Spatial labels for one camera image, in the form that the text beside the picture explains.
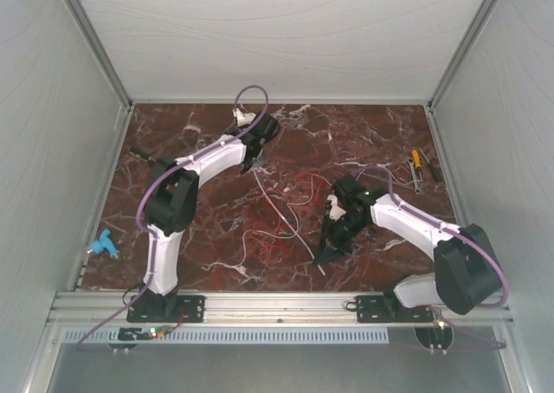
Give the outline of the long white zip tie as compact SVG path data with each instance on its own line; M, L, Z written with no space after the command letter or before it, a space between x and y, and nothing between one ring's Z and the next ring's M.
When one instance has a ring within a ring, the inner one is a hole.
M306 240L300 234L300 218L297 216L296 212L287 203L287 207L288 207L289 211L293 214L293 217L294 217L294 220L295 220L295 225L292 225L287 220L285 215L278 209L277 205L274 203L272 198L268 195L266 189L264 188L264 186L261 183L261 179L260 179L257 171L254 171L254 179L255 179L255 182L257 183L262 195L264 196L266 201L269 203L270 207L273 209L273 211L278 215L278 217L285 223L285 225L291 231L290 235L288 235L288 236L279 236L279 239L285 240L287 238L290 238L290 239L297 238L300 241L300 243L302 244L302 246L306 249L306 251L310 255L311 259L314 261L315 260L315 254L314 254L313 250L311 249L311 247L308 245Z

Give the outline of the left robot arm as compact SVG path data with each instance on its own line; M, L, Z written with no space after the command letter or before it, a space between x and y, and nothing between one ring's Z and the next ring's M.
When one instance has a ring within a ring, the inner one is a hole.
M280 130L269 114L238 115L235 121L235 127L200 151L151 163L151 182L141 204L149 237L148 266L139 293L130 299L128 321L178 320L184 305L177 295L178 256L184 231L196 215L198 191L231 167L240 165L247 172Z

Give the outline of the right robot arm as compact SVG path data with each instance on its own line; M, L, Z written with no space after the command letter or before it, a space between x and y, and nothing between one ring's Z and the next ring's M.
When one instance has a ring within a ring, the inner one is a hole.
M403 321L420 306L445 306L466 315L506 290L506 276L482 227L440 221L391 190L366 189L352 175L338 179L326 198L313 265L351 254L354 238L370 226L402 237L434 263L432 273L398 281L383 299L384 314L392 321Z

